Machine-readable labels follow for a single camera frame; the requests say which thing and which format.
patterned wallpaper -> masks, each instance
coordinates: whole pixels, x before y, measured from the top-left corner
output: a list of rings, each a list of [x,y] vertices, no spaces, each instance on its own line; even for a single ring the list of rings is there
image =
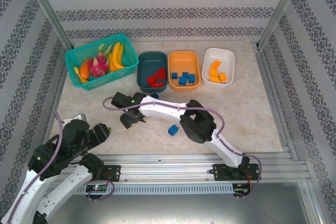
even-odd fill
[[[74,43],[125,33],[133,41],[257,41],[279,0],[50,0]]]
[[[0,30],[1,217],[45,137],[65,49],[37,0],[0,0]]]
[[[335,0],[291,0],[264,48],[300,159],[336,223]]]

teal basket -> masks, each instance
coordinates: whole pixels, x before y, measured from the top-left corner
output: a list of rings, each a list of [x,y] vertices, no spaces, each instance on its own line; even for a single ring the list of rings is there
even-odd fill
[[[111,50],[113,50],[114,45],[119,41],[124,45],[121,64],[127,67],[113,73],[108,73],[107,75],[96,78],[92,81],[88,81],[87,83],[81,83],[79,77],[75,73],[74,67],[80,68],[82,62],[85,61],[87,58],[97,56],[98,47],[102,43],[105,43],[102,50],[105,51],[110,44],[112,44]],[[96,42],[87,44],[85,46],[81,46],[79,48],[67,51],[65,54],[65,63],[67,65],[70,78],[75,87],[91,90],[134,73],[135,67],[138,65],[139,60],[126,35],[116,34],[108,38],[100,39]]]

dragon fruit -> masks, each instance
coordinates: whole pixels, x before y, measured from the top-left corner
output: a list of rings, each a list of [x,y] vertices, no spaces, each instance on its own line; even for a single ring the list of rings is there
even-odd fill
[[[90,74],[95,78],[104,76],[109,69],[109,60],[105,61],[102,52],[99,52],[93,60],[88,61]]]

beige countertop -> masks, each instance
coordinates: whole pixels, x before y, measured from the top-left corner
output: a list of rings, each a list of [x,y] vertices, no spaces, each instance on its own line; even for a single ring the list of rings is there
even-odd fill
[[[187,102],[197,100],[203,107],[218,111],[225,119],[224,137],[242,152],[282,152],[279,136],[266,97],[264,85],[249,40],[241,41],[178,41],[178,42],[133,42],[137,54],[145,51],[162,51],[167,55],[174,50],[192,50],[198,55],[199,68],[205,51],[210,47],[224,48],[235,54],[233,83],[225,90],[216,90],[199,84],[192,92],[175,92],[169,84],[158,93],[161,100]],[[141,92],[136,84],[136,72],[91,91],[76,88],[67,76],[58,112],[62,119],[72,118],[79,112],[86,115],[90,126],[104,123],[111,127],[110,137],[94,148],[94,154],[186,154],[213,153],[202,145],[189,140],[180,125],[174,136],[168,134],[173,122],[146,117],[128,130],[119,121],[122,112],[105,110],[101,103],[116,92],[133,96]],[[219,128],[220,120],[214,115]],[[51,135],[58,134],[54,122]]]

blue block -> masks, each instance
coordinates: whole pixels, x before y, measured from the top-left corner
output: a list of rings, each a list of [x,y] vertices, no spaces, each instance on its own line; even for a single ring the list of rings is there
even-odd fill
[[[179,77],[179,85],[186,85],[187,84],[187,78],[181,76]]]
[[[173,125],[169,128],[168,133],[174,136],[179,131],[179,127]]]
[[[172,79],[177,80],[177,73],[172,73]]]
[[[189,74],[188,81],[189,83],[195,83],[195,75],[193,73]]]
[[[159,99],[159,95],[157,93],[151,94],[152,98]]]

